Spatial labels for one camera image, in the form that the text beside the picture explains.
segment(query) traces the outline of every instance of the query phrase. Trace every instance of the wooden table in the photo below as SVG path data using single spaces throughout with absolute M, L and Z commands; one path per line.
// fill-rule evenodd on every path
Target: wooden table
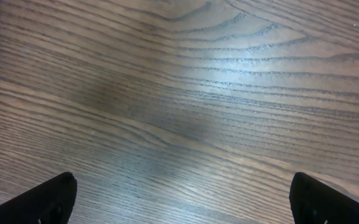
M 359 1 L 0 0 L 0 203 L 63 172 L 71 223 L 293 223 L 359 201 Z

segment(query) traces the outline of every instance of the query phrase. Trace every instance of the brown wood grain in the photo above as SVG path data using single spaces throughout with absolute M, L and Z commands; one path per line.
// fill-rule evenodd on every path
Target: brown wood grain
M 0 203 L 64 171 L 70 223 L 293 223 L 359 201 L 359 1 L 0 0 Z

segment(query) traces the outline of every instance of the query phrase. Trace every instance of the black object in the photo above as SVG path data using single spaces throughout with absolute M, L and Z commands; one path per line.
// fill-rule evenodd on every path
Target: black object
M 77 181 L 65 172 L 0 205 L 0 224 L 66 224 L 76 195 Z
M 298 172 L 290 189 L 296 224 L 359 224 L 359 203 L 307 174 Z

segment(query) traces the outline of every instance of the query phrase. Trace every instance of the dark wood grain pattern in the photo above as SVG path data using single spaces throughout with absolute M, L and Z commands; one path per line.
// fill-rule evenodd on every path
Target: dark wood grain pattern
M 292 223 L 359 201 L 359 1 L 0 0 L 0 203 L 63 172 L 71 223 Z

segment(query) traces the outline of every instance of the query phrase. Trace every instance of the wooden surface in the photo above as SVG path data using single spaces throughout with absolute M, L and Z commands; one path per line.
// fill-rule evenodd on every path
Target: wooden surface
M 359 201 L 359 1 L 0 0 L 0 203 L 63 172 L 70 223 L 292 223 Z

